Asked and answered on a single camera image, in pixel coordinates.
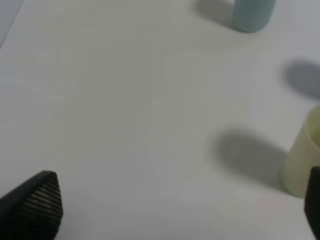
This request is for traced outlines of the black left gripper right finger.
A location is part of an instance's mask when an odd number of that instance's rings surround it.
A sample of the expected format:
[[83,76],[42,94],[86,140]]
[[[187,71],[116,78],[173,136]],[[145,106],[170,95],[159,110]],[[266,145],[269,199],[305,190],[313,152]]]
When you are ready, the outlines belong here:
[[310,171],[304,199],[304,213],[316,240],[320,240],[320,167]]

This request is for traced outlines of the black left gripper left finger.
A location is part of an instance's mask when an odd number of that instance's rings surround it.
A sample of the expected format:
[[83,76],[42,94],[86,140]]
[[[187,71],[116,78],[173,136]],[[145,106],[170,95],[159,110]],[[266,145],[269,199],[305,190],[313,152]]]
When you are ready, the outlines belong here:
[[0,238],[53,240],[63,214],[57,174],[41,171],[0,198]]

